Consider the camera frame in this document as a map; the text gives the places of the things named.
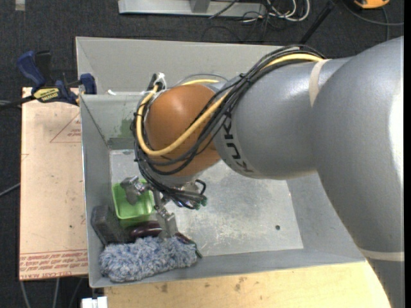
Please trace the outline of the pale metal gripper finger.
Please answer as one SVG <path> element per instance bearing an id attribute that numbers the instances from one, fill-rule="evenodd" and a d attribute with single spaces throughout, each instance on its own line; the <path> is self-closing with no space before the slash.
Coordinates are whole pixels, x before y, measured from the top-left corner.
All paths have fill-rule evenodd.
<path id="1" fill-rule="evenodd" d="M 156 216 L 161 228 L 159 234 L 161 239 L 171 238 L 178 232 L 174 213 L 170 213 L 167 210 L 158 210 Z"/>
<path id="2" fill-rule="evenodd" d="M 131 205 L 135 205 L 138 202 L 139 197 L 150 188 L 145 180 L 140 179 L 138 176 L 125 178 L 120 183 L 120 186 L 125 191 L 127 202 Z"/>

